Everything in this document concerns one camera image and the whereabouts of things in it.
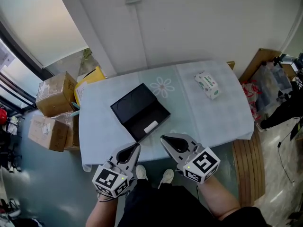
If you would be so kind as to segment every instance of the black box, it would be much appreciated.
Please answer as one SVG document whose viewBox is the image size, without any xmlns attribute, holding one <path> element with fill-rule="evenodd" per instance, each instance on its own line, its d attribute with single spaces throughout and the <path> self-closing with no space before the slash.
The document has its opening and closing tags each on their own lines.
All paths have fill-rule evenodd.
<svg viewBox="0 0 303 227">
<path fill-rule="evenodd" d="M 144 83 L 111 105 L 111 109 L 137 142 L 141 141 L 170 116 L 170 112 L 159 103 L 156 96 Z M 151 131 L 147 130 L 146 133 L 144 129 L 154 121 L 158 125 Z"/>
</svg>

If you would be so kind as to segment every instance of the human arm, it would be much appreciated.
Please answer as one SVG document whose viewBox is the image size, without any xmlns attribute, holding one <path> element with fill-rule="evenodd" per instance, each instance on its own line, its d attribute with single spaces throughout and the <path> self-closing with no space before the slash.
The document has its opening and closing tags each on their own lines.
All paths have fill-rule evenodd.
<svg viewBox="0 0 303 227">
<path fill-rule="evenodd" d="M 205 183 L 198 184 L 198 188 L 204 196 L 210 212 L 218 220 L 223 220 L 240 209 L 237 199 L 214 176 L 211 176 Z"/>
<path fill-rule="evenodd" d="M 114 227 L 116 221 L 116 212 L 118 205 L 118 198 L 108 201 L 99 202 L 108 199 L 104 195 L 100 195 L 95 208 L 91 212 L 86 227 Z"/>
</svg>

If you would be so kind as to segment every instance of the table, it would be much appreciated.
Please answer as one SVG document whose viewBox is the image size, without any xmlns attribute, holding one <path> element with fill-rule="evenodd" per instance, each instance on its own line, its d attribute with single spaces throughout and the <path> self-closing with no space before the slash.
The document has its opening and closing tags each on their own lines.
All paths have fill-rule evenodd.
<svg viewBox="0 0 303 227">
<path fill-rule="evenodd" d="M 214 100 L 194 80 L 203 70 L 212 75 L 222 91 Z M 79 123 L 83 165 L 103 164 L 115 148 L 134 142 L 110 106 L 142 82 L 171 116 L 140 142 L 139 161 L 169 157 L 160 144 L 164 133 L 187 133 L 204 147 L 248 140 L 253 134 L 250 107 L 227 63 L 199 61 L 144 70 L 86 86 Z"/>
</svg>

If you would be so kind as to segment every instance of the red object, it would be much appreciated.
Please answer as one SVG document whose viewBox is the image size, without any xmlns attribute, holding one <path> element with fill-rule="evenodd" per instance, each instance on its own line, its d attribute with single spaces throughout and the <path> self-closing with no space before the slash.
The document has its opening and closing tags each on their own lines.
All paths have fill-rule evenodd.
<svg viewBox="0 0 303 227">
<path fill-rule="evenodd" d="M 5 124 L 6 120 L 7 120 L 7 113 L 5 109 L 0 108 L 0 125 Z"/>
</svg>

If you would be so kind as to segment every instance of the black sleeve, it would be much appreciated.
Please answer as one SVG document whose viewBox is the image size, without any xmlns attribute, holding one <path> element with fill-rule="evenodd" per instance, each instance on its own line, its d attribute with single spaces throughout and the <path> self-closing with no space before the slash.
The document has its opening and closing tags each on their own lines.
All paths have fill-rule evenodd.
<svg viewBox="0 0 303 227">
<path fill-rule="evenodd" d="M 258 226 L 267 227 L 267 224 L 261 214 L 261 211 L 255 207 L 241 208 L 222 221 L 223 226 Z"/>
</svg>

